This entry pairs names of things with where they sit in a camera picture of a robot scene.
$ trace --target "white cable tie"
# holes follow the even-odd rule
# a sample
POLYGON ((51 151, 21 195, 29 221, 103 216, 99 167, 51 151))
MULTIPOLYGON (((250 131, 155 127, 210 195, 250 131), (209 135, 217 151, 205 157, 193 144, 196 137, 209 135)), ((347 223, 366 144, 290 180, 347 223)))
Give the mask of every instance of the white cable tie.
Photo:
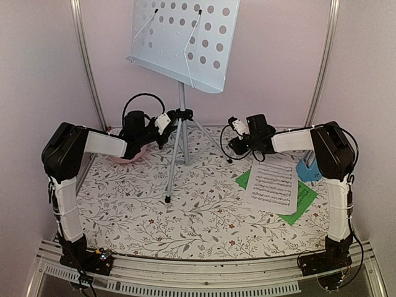
POLYGON ((348 209, 352 209, 353 208, 353 204, 351 206, 349 206, 349 207, 336 207, 336 206, 331 206, 330 205, 330 208, 331 209, 339 209, 339 210, 348 210, 348 209))
POLYGON ((61 222, 56 220, 56 224, 58 225, 58 230, 62 230, 61 222))
POLYGON ((69 213, 75 211, 77 208, 78 208, 78 207, 76 206, 76 207, 74 207, 73 209, 70 209, 68 212, 64 212, 64 213, 56 213, 56 212, 54 212, 54 211, 53 211, 53 213, 54 213, 54 215, 61 215, 61 216, 64 217, 65 215, 67 215, 67 214, 69 214, 69 213))

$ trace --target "music stand tripod legs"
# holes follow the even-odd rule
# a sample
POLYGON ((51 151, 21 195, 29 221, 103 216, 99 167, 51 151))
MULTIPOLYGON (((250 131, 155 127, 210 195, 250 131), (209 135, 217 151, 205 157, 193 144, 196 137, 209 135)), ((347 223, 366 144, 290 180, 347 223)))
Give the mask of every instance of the music stand tripod legs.
POLYGON ((186 109, 186 92, 184 89, 184 83, 179 82, 179 104, 180 109, 177 110, 179 113, 178 119, 178 128, 176 130, 176 137, 174 139, 174 146, 173 146, 173 154, 172 154, 172 161, 171 161, 171 168, 168 178, 168 185, 166 187, 166 197, 165 202, 171 202, 171 192, 172 192, 172 184, 173 184, 173 176, 174 176, 174 167, 176 165, 176 156, 178 154, 178 146, 180 140, 180 134, 183 133, 183 153, 184 153, 184 164, 189 163, 189 151, 188 151, 188 139, 187 139, 187 122, 186 121, 193 121, 197 127, 204 133, 204 135, 213 143, 216 149, 224 156, 228 163, 232 163, 233 161, 228 158, 220 148, 219 144, 216 140, 210 135, 208 130, 206 130, 203 125, 194 117, 192 110, 186 109))

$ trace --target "white wall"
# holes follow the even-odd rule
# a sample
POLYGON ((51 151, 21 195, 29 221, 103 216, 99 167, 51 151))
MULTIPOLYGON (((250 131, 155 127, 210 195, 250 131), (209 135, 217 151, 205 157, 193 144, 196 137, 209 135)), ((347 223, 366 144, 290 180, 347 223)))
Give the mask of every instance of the white wall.
MULTIPOLYGON (((131 47, 133 1, 85 0, 81 5, 109 124, 121 124, 125 102, 139 92, 155 93, 168 109, 176 108, 177 82, 125 60, 131 47)), ((203 124, 265 113, 274 125, 303 125, 321 63, 329 9, 330 0, 242 0, 225 91, 209 95, 188 87, 187 107, 203 124)), ((160 112, 155 101, 144 100, 131 108, 143 108, 152 116, 160 112)))
POLYGON ((0 1, 0 296, 21 296, 55 230, 41 151, 62 121, 98 126, 68 0, 0 1))
POLYGON ((336 119, 359 142, 355 227, 396 296, 396 2, 341 1, 316 123, 336 119))

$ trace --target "table surface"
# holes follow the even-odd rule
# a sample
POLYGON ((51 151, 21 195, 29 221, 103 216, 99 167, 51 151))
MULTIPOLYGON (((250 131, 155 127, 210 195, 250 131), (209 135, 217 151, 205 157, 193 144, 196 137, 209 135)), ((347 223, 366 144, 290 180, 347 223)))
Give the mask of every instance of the table surface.
MULTIPOLYGON (((220 128, 208 128, 218 141, 220 128)), ((231 139, 232 131, 224 138, 231 139)), ((236 183, 252 157, 228 164, 203 133, 189 127, 192 160, 181 163, 165 204, 173 140, 127 165, 98 155, 78 195, 80 221, 91 248, 180 259, 245 259, 285 256, 324 248, 329 225, 323 181, 306 183, 318 197, 290 226, 274 213, 244 203, 236 183)), ((302 153, 291 155, 298 162, 302 153)))

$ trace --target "printed musical notes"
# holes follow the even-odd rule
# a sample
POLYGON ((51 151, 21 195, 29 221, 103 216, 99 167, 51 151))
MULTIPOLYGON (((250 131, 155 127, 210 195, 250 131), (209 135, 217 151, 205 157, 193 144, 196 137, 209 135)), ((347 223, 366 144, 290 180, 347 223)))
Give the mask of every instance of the printed musical notes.
POLYGON ((297 211, 296 164, 288 155, 267 155, 253 161, 244 201, 268 212, 291 215, 297 211))

